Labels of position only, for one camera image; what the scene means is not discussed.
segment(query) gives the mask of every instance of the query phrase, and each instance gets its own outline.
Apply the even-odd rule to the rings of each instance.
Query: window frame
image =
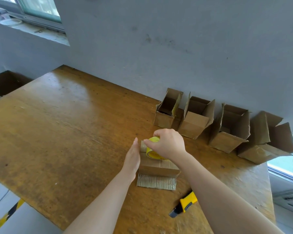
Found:
[[[15,3],[0,0],[0,8],[7,10],[10,16],[21,19],[26,23],[65,33],[62,23],[25,14],[18,0],[15,0]]]

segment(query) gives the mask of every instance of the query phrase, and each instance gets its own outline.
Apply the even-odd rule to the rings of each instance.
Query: hand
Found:
[[[173,161],[176,156],[186,152],[183,137],[174,129],[156,130],[154,136],[160,137],[160,141],[152,142],[145,139],[144,143],[160,156]]]
[[[121,169],[125,174],[130,176],[131,182],[136,177],[136,172],[140,165],[138,138],[135,138],[133,145],[126,154],[123,168]]]

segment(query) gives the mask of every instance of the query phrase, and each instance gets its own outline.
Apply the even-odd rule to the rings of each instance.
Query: floor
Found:
[[[0,184],[0,218],[18,201],[19,197]],[[293,234],[293,212],[275,205],[277,226],[285,234]],[[62,231],[34,208],[24,203],[0,228],[0,234],[61,234]]]

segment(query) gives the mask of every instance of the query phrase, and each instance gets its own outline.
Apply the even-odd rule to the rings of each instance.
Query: yellow utility knife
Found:
[[[188,194],[186,194],[182,199],[180,199],[179,204],[168,214],[170,217],[176,217],[178,214],[182,212],[186,212],[187,209],[197,202],[197,198],[194,192],[191,190]]]

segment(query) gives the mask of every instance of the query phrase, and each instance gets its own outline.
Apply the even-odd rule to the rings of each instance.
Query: gray wall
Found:
[[[55,4],[70,47],[0,26],[0,70],[37,77],[68,64],[156,99],[171,87],[266,110],[293,131],[293,0]]]

